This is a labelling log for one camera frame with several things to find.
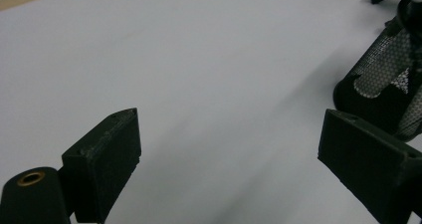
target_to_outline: black mesh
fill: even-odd
[[[398,19],[388,23],[338,83],[334,103],[340,111],[410,140],[421,132],[422,46],[400,24]]]

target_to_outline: bolt hole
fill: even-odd
[[[410,158],[416,158],[416,157],[418,157],[415,153],[412,153],[412,152],[408,152],[408,153],[407,153],[407,155],[408,155]]]
[[[31,172],[28,173],[24,176],[22,176],[19,180],[18,180],[18,185],[19,186],[31,186],[39,181],[41,181],[44,176],[46,175],[46,173],[44,173],[43,171],[35,171],[35,172]]]

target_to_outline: perforated metal mesh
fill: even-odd
[[[396,122],[394,133],[391,134],[408,140],[421,132],[422,46],[415,42],[395,19],[388,24],[346,77],[356,77],[352,83],[355,92],[367,99],[367,102],[374,100],[377,106],[384,106],[379,108],[380,110],[383,110],[385,106],[391,106],[390,110],[394,112],[395,97],[386,99],[385,97],[389,94],[383,91],[391,86],[397,88],[403,95],[400,95],[400,99],[406,98],[409,104],[402,112],[399,122]],[[381,94],[383,94],[382,100],[390,104],[381,104],[379,99],[375,101]],[[384,116],[380,117],[380,120],[385,120],[389,115],[397,115],[397,113],[382,115]]]

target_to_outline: black metal bracket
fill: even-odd
[[[379,223],[422,217],[422,153],[369,122],[327,110],[318,159]]]
[[[38,167],[3,188],[2,224],[105,223],[140,157],[136,109],[116,112],[62,155],[63,167]]]

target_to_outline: brass ring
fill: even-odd
[[[26,187],[31,186],[39,181],[41,181],[46,176],[46,173],[43,171],[33,171],[28,174],[25,174],[18,180],[18,186]]]

